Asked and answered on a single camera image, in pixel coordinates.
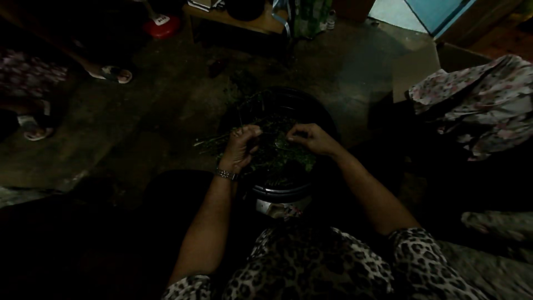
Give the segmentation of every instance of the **hand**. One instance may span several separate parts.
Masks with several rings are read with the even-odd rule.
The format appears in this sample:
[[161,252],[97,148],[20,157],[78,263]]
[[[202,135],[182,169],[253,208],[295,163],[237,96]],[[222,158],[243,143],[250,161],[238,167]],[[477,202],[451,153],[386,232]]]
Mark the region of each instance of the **hand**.
[[[304,132],[307,137],[295,135],[297,132]],[[296,124],[287,133],[287,140],[302,144],[311,152],[320,155],[335,157],[346,150],[316,124]]]
[[230,133],[230,140],[220,159],[219,169],[231,173],[240,173],[252,161],[252,154],[259,149],[259,146],[250,148],[251,142],[262,134],[261,128],[257,125],[245,125]]

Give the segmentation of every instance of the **sandal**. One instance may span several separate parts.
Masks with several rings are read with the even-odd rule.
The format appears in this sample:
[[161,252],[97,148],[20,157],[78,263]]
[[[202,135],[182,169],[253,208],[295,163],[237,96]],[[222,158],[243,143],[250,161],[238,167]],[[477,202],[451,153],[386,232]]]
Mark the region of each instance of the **sandal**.
[[[127,80],[125,80],[125,81],[118,80],[118,77],[122,76],[120,74],[121,71],[127,71],[129,73]],[[99,70],[98,74],[91,73],[91,72],[89,72],[89,74],[91,76],[93,76],[94,78],[107,79],[107,80],[111,80],[111,81],[116,81],[118,83],[128,83],[133,78],[133,74],[130,71],[122,70],[121,68],[116,67],[116,66],[105,66],[105,67],[102,67]]]
[[[41,100],[41,101],[43,102],[43,106],[44,106],[44,109],[43,109],[44,118],[43,119],[46,119],[50,117],[50,102],[45,101],[45,100]],[[42,126],[40,126],[39,123],[37,123],[37,121],[35,120],[35,117],[32,115],[19,115],[17,116],[17,119],[19,121],[20,126],[25,131],[24,137],[27,140],[31,140],[31,141],[42,140],[44,138],[49,137],[54,132],[54,129],[52,127],[48,127],[45,129],[45,132],[42,136],[38,136],[38,137],[33,136],[30,133],[31,131],[35,131],[35,129],[37,128],[42,128]]]

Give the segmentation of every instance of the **red object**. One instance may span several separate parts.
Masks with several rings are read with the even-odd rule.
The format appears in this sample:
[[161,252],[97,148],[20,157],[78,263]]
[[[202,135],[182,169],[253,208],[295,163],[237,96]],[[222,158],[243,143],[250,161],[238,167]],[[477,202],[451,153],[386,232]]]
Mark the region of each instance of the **red object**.
[[158,26],[153,20],[150,20],[142,26],[142,29],[149,35],[160,40],[173,36],[180,29],[180,19],[170,14],[166,14],[170,20],[161,26]]

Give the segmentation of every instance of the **table leg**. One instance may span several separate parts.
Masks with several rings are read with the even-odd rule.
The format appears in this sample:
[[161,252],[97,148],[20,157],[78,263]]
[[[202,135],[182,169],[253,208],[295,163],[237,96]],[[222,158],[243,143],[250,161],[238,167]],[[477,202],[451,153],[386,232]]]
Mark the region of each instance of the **table leg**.
[[187,13],[184,13],[183,19],[185,21],[185,26],[189,27],[189,32],[190,32],[192,43],[195,43],[196,42],[195,41],[195,28],[194,28],[194,23],[192,22],[192,16]]

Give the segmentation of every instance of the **leopard print clothing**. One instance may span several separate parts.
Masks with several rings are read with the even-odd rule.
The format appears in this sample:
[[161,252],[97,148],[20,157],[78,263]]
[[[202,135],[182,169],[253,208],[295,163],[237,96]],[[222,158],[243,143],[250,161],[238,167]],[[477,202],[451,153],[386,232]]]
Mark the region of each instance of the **leopard print clothing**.
[[163,300],[487,299],[448,264],[424,229],[392,233],[389,264],[347,233],[296,221],[265,230],[222,294],[214,296],[211,279],[197,275],[172,284]]

